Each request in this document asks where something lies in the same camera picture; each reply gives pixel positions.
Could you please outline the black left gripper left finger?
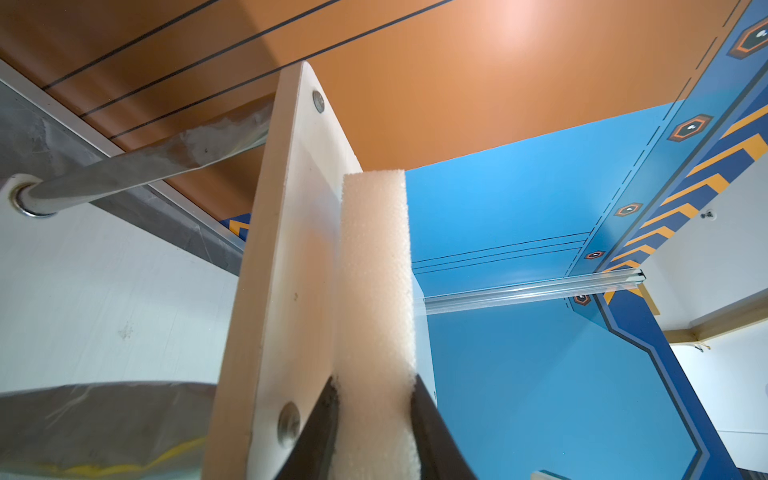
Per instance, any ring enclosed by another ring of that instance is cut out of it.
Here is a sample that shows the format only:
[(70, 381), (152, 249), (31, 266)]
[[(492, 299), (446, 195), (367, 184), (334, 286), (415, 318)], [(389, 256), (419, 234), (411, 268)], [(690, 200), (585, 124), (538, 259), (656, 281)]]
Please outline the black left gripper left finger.
[(339, 395), (329, 377), (291, 454), (275, 480), (326, 480), (335, 451)]

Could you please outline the white foam sponge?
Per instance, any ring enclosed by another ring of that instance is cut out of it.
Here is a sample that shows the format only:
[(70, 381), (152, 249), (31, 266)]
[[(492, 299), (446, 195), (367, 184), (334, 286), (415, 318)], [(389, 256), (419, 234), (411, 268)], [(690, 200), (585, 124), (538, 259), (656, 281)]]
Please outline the white foam sponge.
[(405, 174), (343, 180), (334, 339), (339, 420), (334, 479), (417, 479), (410, 419), (416, 377)]

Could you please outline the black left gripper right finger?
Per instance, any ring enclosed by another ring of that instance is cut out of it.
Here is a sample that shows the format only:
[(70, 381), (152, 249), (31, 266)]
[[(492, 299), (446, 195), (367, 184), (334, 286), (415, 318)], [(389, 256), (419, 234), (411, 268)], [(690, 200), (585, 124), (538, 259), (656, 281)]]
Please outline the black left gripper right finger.
[(476, 479), (420, 375), (415, 377), (410, 417), (422, 480)]

